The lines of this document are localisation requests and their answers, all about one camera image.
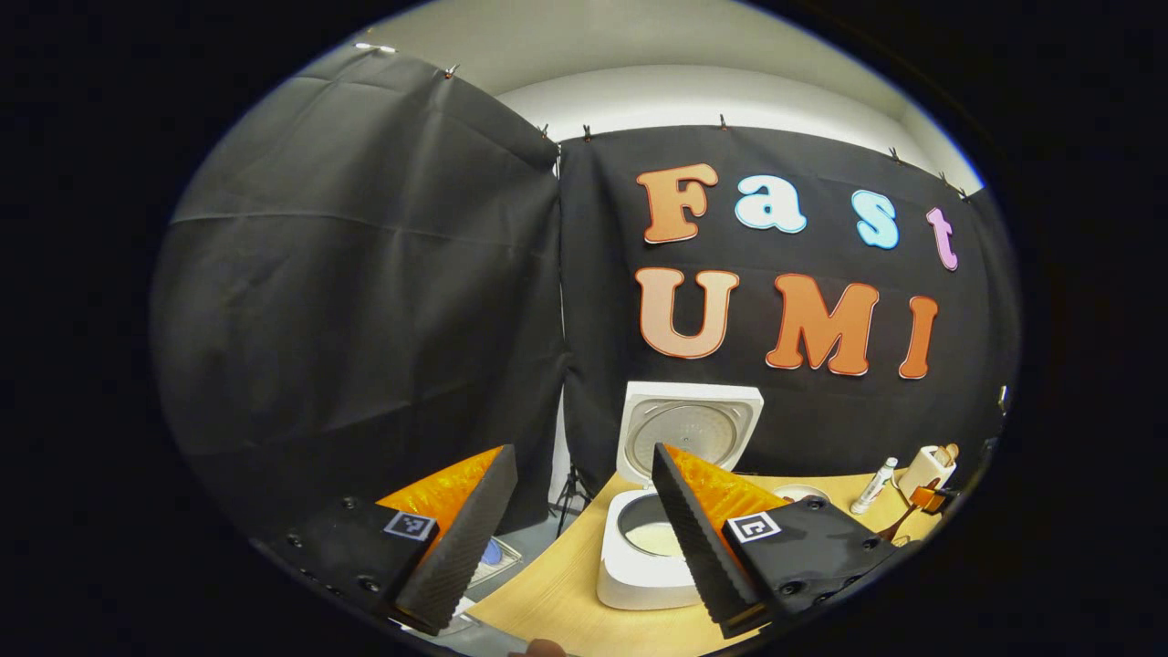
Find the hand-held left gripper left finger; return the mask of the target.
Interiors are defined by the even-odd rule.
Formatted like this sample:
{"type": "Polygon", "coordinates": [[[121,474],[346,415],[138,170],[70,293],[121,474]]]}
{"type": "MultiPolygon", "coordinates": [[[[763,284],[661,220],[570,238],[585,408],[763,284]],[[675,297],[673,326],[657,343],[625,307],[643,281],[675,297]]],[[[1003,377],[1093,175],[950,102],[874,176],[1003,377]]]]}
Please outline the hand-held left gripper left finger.
{"type": "Polygon", "coordinates": [[[517,480],[505,444],[376,502],[345,496],[266,534],[266,555],[381,622],[434,636],[456,616],[517,480]]]}

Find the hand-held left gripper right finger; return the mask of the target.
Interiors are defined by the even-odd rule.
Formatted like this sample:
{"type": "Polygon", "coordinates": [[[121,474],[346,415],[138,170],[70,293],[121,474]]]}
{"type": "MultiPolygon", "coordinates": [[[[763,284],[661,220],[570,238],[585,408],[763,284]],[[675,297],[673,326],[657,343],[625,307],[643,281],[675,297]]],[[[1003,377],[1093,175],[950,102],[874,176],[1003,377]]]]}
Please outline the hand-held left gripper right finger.
{"type": "Polygon", "coordinates": [[[901,549],[822,496],[787,502],[659,443],[652,477],[700,599],[726,639],[790,631],[901,562],[901,549]]]}

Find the white rice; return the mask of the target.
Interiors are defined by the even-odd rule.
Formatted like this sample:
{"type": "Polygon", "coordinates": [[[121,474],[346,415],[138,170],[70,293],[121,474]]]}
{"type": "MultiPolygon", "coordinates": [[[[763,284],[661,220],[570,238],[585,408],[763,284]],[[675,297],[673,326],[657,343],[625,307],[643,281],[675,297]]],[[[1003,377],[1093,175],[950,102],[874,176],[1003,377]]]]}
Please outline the white rice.
{"type": "Polygon", "coordinates": [[[677,535],[667,521],[653,521],[624,532],[625,539],[648,556],[682,558],[677,535]]]}

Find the white rice cooker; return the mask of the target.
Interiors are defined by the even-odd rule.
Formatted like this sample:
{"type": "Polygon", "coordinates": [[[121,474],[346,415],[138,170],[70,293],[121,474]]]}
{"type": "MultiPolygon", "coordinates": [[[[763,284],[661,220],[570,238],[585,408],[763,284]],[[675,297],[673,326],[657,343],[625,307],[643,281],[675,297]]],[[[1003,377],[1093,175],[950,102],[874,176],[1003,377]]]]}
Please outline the white rice cooker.
{"type": "Polygon", "coordinates": [[[614,609],[654,610],[695,606],[700,596],[682,558],[648,556],[624,532],[668,521],[652,482],[653,449],[669,444],[734,470],[764,407],[760,390],[734,383],[632,381],[625,392],[616,466],[633,489],[609,504],[602,533],[597,595],[614,609]]]}

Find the white toaster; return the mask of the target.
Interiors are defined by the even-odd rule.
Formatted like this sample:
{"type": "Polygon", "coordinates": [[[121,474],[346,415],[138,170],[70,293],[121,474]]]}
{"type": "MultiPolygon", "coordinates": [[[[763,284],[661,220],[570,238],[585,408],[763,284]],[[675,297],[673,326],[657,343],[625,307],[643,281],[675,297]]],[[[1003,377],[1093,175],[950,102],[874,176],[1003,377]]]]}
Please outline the white toaster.
{"type": "Polygon", "coordinates": [[[934,452],[937,447],[939,445],[923,447],[904,473],[901,475],[901,478],[897,479],[897,486],[901,487],[901,492],[905,496],[906,500],[911,499],[911,495],[919,486],[929,489],[943,487],[951,475],[954,473],[955,466],[940,469],[936,459],[932,458],[932,452],[934,452]]]}

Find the white tray with blue disc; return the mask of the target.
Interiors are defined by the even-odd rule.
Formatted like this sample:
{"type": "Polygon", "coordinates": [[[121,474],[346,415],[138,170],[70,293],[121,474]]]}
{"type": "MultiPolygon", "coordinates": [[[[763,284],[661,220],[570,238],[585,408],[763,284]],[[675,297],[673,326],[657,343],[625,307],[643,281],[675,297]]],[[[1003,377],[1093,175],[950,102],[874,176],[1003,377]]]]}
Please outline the white tray with blue disc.
{"type": "Polygon", "coordinates": [[[496,578],[496,575],[509,570],[513,566],[522,561],[523,556],[517,553],[517,549],[512,548],[508,544],[500,540],[499,537],[491,537],[488,544],[485,545],[484,556],[480,558],[470,579],[470,587],[477,587],[492,578],[496,578]]]}

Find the white drink bottle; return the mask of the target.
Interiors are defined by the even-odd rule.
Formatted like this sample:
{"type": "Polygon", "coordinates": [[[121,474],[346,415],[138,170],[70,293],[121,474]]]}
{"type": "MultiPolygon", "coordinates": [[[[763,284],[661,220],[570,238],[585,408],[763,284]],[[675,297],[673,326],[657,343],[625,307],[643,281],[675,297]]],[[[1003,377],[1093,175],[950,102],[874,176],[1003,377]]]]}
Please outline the white drink bottle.
{"type": "Polygon", "coordinates": [[[880,470],[872,473],[871,480],[869,480],[865,487],[860,492],[858,498],[851,502],[850,512],[853,516],[863,516],[869,509],[871,509],[872,503],[880,498],[881,491],[885,489],[888,483],[894,478],[894,470],[898,465],[898,459],[896,457],[889,457],[885,459],[880,470]]]}

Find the black tripod stand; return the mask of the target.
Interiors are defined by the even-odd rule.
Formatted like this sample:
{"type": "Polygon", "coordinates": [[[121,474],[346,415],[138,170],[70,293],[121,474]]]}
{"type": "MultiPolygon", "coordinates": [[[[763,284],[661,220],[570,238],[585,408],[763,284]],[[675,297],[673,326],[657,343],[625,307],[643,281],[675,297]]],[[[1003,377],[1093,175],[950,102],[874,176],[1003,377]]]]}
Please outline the black tripod stand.
{"type": "Polygon", "coordinates": [[[559,487],[558,499],[550,505],[551,516],[558,520],[556,539],[566,528],[568,516],[580,516],[580,511],[588,510],[593,500],[593,495],[589,491],[580,478],[579,469],[572,463],[568,465],[566,482],[559,487]]]}

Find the black backdrop cloth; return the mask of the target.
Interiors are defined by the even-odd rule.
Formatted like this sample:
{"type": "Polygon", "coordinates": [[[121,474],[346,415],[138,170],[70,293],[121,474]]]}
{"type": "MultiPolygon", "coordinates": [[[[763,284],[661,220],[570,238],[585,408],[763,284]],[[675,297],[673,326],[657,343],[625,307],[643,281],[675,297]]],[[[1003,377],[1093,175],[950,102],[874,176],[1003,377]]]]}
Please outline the black backdrop cloth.
{"type": "Polygon", "coordinates": [[[459,78],[342,48],[180,200],[151,292],[164,416],[250,537],[510,444],[501,531],[547,514],[556,428],[596,495],[627,383],[760,392],[748,473],[871,473],[1001,426],[1022,302],[981,191],[791,130],[552,141],[459,78]]]}

